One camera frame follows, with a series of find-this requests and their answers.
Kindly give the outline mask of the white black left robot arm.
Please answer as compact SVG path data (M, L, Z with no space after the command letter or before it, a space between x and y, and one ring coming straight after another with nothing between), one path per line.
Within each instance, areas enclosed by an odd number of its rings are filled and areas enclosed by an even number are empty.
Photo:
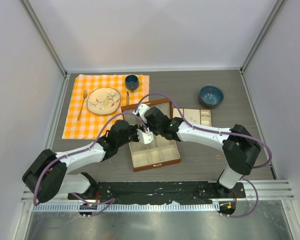
M118 153L120 147L138 142L138 130L144 128L117 120L95 144L59 153L45 149L23 174L22 181L36 195L39 203L46 203L60 194L66 194L69 199L93 199L98 192L96 180L86 172L76 175L71 172L108 160Z

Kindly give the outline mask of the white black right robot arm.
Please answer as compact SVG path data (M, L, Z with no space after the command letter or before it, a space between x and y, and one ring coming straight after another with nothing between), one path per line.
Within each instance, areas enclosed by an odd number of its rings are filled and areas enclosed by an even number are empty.
M216 193L223 198L233 193L237 181L249 175L261 152L261 146L242 125L233 128L216 128L186 122L180 117L170 119L159 108L150 107L142 120L154 135L167 140L192 142L223 152L227 161L216 183Z

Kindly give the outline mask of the brown jewelry box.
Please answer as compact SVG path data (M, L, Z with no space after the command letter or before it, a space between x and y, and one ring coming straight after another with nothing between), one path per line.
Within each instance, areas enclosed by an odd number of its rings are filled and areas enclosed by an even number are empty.
M148 107L157 107L168 117L172 117L173 107L167 98L144 102ZM125 105L121 107L121 112L133 113L136 104ZM125 114L123 119L130 125L140 124L137 119L131 115ZM134 172L145 171L164 167L181 162L180 152L175 140L167 140L160 135L154 135L154 140L149 144L140 142L130 142L129 150L131 154L132 167Z

